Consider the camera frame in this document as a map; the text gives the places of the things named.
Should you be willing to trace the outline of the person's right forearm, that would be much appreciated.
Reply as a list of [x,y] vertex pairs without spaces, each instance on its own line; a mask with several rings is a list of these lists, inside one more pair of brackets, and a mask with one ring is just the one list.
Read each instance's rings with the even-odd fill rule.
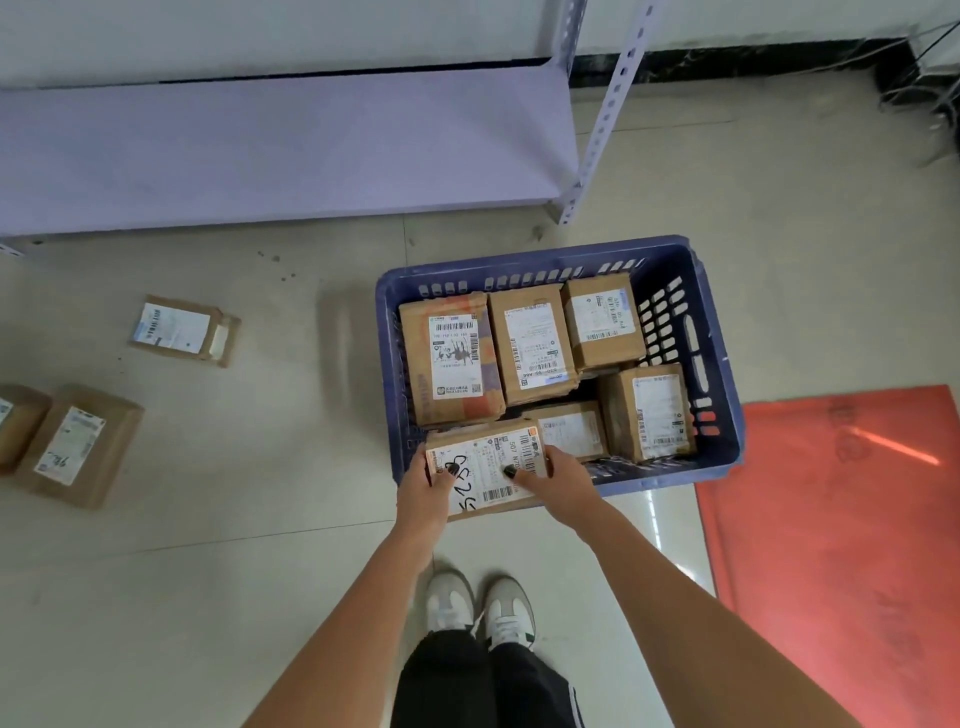
[[862,728],[611,504],[574,513],[675,728]]

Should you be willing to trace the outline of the person's white sneaker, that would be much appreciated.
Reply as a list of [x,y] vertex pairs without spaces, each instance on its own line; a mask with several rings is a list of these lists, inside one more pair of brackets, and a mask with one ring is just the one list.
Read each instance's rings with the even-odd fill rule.
[[476,613],[471,585],[453,568],[433,573],[425,591],[426,635],[463,633],[476,638]]
[[525,590],[513,577],[500,575],[487,586],[481,614],[487,651],[514,646],[532,651],[537,629]]

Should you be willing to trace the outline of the person's left hand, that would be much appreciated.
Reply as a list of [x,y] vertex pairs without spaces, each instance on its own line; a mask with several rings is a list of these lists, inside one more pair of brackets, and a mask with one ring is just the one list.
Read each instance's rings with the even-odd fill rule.
[[421,444],[397,488],[396,517],[392,532],[408,544],[431,552],[449,519],[450,496],[435,496],[430,476],[436,471],[428,463],[426,445]]

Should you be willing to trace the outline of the red floor mat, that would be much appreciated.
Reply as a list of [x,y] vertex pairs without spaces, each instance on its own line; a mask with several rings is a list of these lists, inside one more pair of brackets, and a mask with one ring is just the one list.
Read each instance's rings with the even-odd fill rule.
[[749,403],[695,486],[718,599],[864,728],[960,728],[960,413],[948,385]]

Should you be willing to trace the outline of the person's left forearm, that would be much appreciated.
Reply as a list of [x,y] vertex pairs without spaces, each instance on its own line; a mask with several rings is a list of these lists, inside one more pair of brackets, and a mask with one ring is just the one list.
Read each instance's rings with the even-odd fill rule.
[[446,522],[395,522],[242,728],[379,728],[416,582]]

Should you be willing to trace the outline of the brown cardboard parcel white label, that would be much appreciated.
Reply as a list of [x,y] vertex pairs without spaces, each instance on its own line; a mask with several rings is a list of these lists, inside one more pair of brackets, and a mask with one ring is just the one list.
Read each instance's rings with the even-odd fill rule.
[[597,393],[612,456],[644,464],[697,453],[680,364],[602,375],[597,380]]
[[63,385],[14,472],[13,486],[74,507],[100,509],[144,413],[143,406],[124,397]]
[[0,479],[16,471],[51,405],[49,394],[0,383]]
[[487,297],[507,407],[563,397],[580,384],[561,290],[553,283]]
[[646,357],[629,273],[569,280],[561,286],[560,298],[578,374]]
[[581,462],[610,455],[604,418],[596,400],[528,408],[521,417],[537,422],[545,445],[556,447]]

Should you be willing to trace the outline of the large cardboard parcel colourful tape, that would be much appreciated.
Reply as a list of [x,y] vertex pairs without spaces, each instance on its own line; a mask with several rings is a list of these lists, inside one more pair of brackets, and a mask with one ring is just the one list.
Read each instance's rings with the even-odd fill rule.
[[487,293],[406,302],[398,312],[420,428],[493,422],[506,413]]

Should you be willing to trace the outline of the person's black trousers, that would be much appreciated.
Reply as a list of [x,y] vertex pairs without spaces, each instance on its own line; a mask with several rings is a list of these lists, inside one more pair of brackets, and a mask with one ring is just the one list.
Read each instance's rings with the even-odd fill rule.
[[531,649],[428,634],[399,677],[390,728],[584,728],[573,686]]

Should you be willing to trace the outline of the person's right hand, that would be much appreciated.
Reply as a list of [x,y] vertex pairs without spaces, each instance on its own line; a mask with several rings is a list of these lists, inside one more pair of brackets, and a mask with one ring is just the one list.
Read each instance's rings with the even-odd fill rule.
[[538,476],[538,490],[529,491],[561,524],[577,532],[605,505],[586,468],[572,455],[547,444],[546,476]]

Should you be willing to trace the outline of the blue plastic crate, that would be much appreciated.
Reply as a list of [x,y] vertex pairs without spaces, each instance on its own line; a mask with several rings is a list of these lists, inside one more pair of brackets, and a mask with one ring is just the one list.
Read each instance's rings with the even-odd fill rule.
[[638,465],[614,456],[589,465],[603,497],[723,479],[742,461],[746,424],[709,278],[690,240],[666,235],[535,249],[392,269],[374,292],[390,465],[400,483],[426,431],[415,424],[400,305],[448,295],[626,273],[654,361],[677,363],[694,416],[696,452]]

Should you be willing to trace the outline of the person's left white sneaker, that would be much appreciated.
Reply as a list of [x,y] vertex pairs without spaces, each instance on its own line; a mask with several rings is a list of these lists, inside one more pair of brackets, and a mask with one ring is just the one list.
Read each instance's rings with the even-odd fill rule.
[[476,638],[476,613],[471,585],[453,568],[433,573],[425,591],[426,635],[463,633]]

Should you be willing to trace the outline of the flat cardboard parcel white label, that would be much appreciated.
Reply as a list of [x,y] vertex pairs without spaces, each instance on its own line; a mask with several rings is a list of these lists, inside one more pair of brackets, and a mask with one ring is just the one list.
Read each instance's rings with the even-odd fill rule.
[[166,358],[230,366],[242,321],[217,306],[148,295],[128,346]]

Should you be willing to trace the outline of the cardboard parcel with handwritten label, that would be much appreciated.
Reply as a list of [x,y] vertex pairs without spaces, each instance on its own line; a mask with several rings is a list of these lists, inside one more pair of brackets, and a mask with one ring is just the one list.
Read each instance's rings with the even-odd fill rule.
[[533,493],[504,472],[510,466],[540,478],[547,476],[544,440],[533,419],[503,419],[432,431],[425,440],[425,456],[434,473],[453,465],[458,469],[448,498],[450,522],[540,504]]

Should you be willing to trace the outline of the person's right white sneaker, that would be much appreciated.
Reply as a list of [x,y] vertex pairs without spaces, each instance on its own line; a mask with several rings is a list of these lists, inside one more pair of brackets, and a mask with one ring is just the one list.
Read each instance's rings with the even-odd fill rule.
[[500,575],[487,586],[481,614],[487,651],[514,646],[532,651],[537,629],[525,590],[513,577]]

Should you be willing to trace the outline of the white metal shelving rack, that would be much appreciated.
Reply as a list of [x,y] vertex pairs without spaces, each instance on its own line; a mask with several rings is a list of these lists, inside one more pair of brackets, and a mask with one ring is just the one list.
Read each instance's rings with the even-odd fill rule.
[[0,254],[44,236],[546,205],[569,224],[669,0],[636,0],[583,154],[587,0],[540,65],[0,90]]

